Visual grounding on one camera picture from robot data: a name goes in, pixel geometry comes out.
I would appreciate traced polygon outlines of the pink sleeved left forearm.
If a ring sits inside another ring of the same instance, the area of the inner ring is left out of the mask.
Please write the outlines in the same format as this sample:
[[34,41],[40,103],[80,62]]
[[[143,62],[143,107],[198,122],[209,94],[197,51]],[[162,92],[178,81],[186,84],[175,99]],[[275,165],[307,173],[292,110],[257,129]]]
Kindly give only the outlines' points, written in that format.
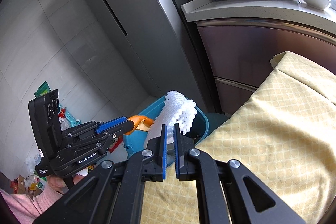
[[1,195],[19,223],[33,223],[63,196],[49,185],[45,186],[44,191],[36,197],[26,194],[8,194],[2,189]]

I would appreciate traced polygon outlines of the person's left hand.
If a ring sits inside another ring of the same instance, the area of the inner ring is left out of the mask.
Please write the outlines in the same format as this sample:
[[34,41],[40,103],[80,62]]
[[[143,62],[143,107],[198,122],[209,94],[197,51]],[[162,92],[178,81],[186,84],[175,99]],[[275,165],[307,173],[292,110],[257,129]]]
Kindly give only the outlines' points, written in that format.
[[[84,176],[77,174],[73,179],[73,183],[77,184],[83,178]],[[50,176],[47,176],[47,182],[53,190],[64,194],[63,190],[65,189],[66,184],[62,178],[55,176],[55,175],[50,175]]]

